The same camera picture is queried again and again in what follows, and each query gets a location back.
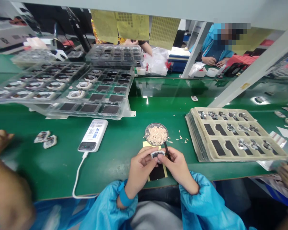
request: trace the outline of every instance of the wrist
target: wrist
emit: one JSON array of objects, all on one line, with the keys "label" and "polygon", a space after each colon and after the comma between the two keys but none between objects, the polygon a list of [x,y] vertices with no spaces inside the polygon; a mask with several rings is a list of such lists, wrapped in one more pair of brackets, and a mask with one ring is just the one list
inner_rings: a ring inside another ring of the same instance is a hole
[{"label": "wrist", "polygon": [[190,195],[197,195],[199,192],[199,185],[189,173],[188,179],[181,184]]},{"label": "wrist", "polygon": [[127,181],[127,184],[125,185],[125,193],[127,195],[127,197],[132,200],[135,198],[135,196],[137,195],[137,192],[135,192],[132,187],[130,186],[129,181]]}]

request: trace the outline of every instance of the blue sleeve cover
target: blue sleeve cover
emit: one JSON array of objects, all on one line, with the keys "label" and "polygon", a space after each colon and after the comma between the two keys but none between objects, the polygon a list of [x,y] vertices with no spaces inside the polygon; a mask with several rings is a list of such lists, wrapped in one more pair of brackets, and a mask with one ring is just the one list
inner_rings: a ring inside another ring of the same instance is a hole
[{"label": "blue sleeve cover", "polygon": [[121,183],[119,180],[114,181],[99,194],[82,221],[80,230],[119,229],[126,220],[133,216],[138,205],[138,196],[128,208],[122,210],[117,207],[118,187]]},{"label": "blue sleeve cover", "polygon": [[197,195],[190,195],[179,185],[183,229],[236,229],[245,230],[241,218],[225,206],[224,199],[202,174],[190,172],[198,183]]}]

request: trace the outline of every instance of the beige plastic tray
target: beige plastic tray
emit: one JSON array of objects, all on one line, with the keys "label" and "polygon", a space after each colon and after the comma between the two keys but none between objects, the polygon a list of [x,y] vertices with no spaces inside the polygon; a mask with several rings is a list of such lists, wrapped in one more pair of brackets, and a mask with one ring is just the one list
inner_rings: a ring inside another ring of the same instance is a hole
[{"label": "beige plastic tray", "polygon": [[[199,111],[203,111],[206,114],[206,119],[201,119],[198,113]],[[214,117],[215,119],[208,116],[208,112],[214,112],[217,114],[217,116]],[[224,113],[228,120],[219,116],[219,112]],[[235,112],[236,117],[230,117],[230,112]],[[244,113],[247,116],[247,120],[240,117],[240,113]],[[195,107],[191,109],[191,114],[194,117],[195,124],[207,151],[208,158],[212,162],[277,160],[286,159],[288,157],[288,155],[274,142],[269,134],[246,110]],[[231,124],[234,127],[236,135],[227,129],[228,124]],[[251,125],[255,126],[258,129],[258,132],[243,130],[239,124],[243,125],[247,129],[249,129]],[[247,144],[249,150],[245,151],[239,148],[239,140],[241,139],[243,139]],[[262,150],[261,152],[252,148],[251,139],[259,145]],[[270,144],[276,154],[263,146],[264,141]]]}]

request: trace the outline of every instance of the plastic bag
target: plastic bag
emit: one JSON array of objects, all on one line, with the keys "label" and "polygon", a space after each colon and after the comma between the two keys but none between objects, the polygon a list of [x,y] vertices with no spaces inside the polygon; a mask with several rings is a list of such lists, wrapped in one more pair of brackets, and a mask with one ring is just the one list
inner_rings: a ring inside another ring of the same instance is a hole
[{"label": "plastic bag", "polygon": [[195,64],[193,64],[188,76],[193,78],[195,76],[195,74],[200,71],[203,67],[205,66],[204,63],[202,62],[196,62]]},{"label": "plastic bag", "polygon": [[156,47],[152,49],[153,56],[144,55],[143,67],[138,67],[138,75],[167,75],[166,62],[169,57],[169,52],[166,49]]}]

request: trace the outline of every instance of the green workbench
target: green workbench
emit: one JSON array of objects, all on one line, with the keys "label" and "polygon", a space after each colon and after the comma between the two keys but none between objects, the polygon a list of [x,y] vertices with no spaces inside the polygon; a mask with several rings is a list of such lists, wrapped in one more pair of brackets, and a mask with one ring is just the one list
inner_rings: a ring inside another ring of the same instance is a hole
[{"label": "green workbench", "polygon": [[[0,71],[0,83],[17,73],[16,68],[4,71],[1,65]],[[153,122],[167,127],[173,142],[170,145],[184,153],[189,169],[204,174],[210,180],[269,173],[256,162],[199,163],[196,158],[184,116],[193,107],[207,107],[231,83],[211,79],[136,78],[129,94],[131,110],[136,111],[136,117],[108,120],[109,125],[98,152],[90,153],[82,165],[76,194],[99,193],[111,181],[126,179],[130,159],[141,149],[145,141],[144,130]],[[268,96],[264,94],[266,91],[274,91],[275,94]],[[197,96],[198,102],[191,100],[193,95]],[[261,104],[255,102],[257,96],[265,97],[266,101]],[[278,118],[273,111],[281,110],[287,103],[288,84],[258,82],[226,108],[247,109],[268,133],[279,133],[276,126],[283,127],[284,119]],[[1,158],[28,180],[35,200],[70,197],[82,159],[77,147],[91,121],[92,118],[79,117],[46,120],[36,112],[29,112],[23,105],[0,105],[0,129],[16,134]],[[43,149],[41,143],[34,144],[33,140],[40,131],[47,130],[58,137],[58,144]],[[284,150],[288,153],[288,143]],[[145,188],[175,184],[169,173],[168,178],[148,182]]]}]

